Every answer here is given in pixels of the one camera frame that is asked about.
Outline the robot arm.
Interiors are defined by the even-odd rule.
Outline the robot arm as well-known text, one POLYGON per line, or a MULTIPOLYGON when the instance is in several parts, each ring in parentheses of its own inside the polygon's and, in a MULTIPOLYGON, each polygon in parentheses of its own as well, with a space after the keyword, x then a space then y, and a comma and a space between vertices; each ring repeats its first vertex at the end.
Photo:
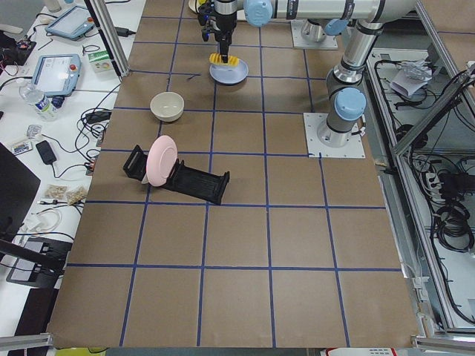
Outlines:
POLYGON ((262 27, 270 19, 356 20, 339 64, 327 75, 330 112, 318 127, 318 139, 326 146, 347 144, 354 124, 363 115, 367 100, 358 89, 362 71, 384 24, 400 19, 415 1, 239 1, 247 22, 262 27))
POLYGON ((320 42, 325 36, 337 36, 347 26, 354 10, 353 1, 341 5, 329 2, 317 12, 311 1, 205 1, 197 9, 206 42, 213 35, 219 48, 209 56, 212 65, 235 67, 240 60, 229 55, 232 34, 237 26, 238 13, 254 27, 263 27, 271 19, 303 19, 300 36, 310 42, 320 42))

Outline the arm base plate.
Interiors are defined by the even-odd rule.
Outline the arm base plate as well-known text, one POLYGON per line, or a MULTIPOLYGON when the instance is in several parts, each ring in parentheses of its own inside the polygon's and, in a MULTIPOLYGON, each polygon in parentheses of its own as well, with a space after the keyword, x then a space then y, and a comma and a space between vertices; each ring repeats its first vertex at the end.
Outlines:
POLYGON ((304 113, 304 129, 309 157, 366 158, 357 122, 351 131, 336 133, 327 126, 327 113, 304 113))
POLYGON ((322 26, 309 20, 292 20, 292 43, 294 48, 315 50, 337 50, 335 36, 328 36, 322 26))

